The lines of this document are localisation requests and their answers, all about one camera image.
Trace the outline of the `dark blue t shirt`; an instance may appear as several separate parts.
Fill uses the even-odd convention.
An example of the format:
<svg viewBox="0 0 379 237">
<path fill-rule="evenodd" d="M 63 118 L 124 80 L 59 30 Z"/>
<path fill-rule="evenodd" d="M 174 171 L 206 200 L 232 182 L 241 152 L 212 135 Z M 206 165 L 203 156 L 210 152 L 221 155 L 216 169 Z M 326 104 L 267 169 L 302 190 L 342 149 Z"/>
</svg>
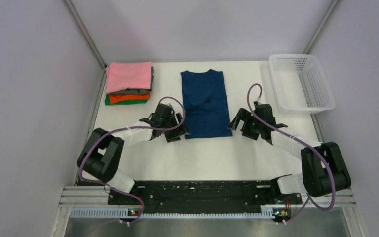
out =
<svg viewBox="0 0 379 237">
<path fill-rule="evenodd" d="M 181 72 L 186 139 L 231 137 L 230 115 L 222 71 Z"/>
</svg>

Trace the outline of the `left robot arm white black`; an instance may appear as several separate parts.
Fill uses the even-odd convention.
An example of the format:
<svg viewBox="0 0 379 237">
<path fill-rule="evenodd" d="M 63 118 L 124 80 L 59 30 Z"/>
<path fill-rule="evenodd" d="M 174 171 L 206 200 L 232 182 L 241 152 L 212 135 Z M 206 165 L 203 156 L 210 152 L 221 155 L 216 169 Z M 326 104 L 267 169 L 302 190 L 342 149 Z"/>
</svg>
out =
<svg viewBox="0 0 379 237">
<path fill-rule="evenodd" d="M 120 191 L 119 196 L 126 204 L 135 203 L 139 196 L 135 180 L 119 168 L 124 150 L 160 136 L 167 142 L 179 141 L 181 136 L 190 134 L 185 118 L 186 113 L 159 103 L 153 113 L 131 126 L 112 131 L 94 129 L 77 160 L 80 179 L 109 186 Z"/>
</svg>

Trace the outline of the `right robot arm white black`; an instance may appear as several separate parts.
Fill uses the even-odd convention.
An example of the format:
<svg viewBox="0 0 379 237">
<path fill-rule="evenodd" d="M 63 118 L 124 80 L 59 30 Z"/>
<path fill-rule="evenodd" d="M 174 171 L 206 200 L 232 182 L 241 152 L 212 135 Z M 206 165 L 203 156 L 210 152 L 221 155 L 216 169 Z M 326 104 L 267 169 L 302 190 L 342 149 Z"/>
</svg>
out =
<svg viewBox="0 0 379 237">
<path fill-rule="evenodd" d="M 269 190 L 273 202 L 283 203 L 293 193 L 308 193 L 317 198 L 350 188 L 351 177 L 337 143 L 315 141 L 277 123 L 269 104 L 255 104 L 253 112 L 239 109 L 227 127 L 236 130 L 241 121 L 244 137 L 261 138 L 301 162 L 301 173 L 274 179 L 276 186 Z"/>
</svg>

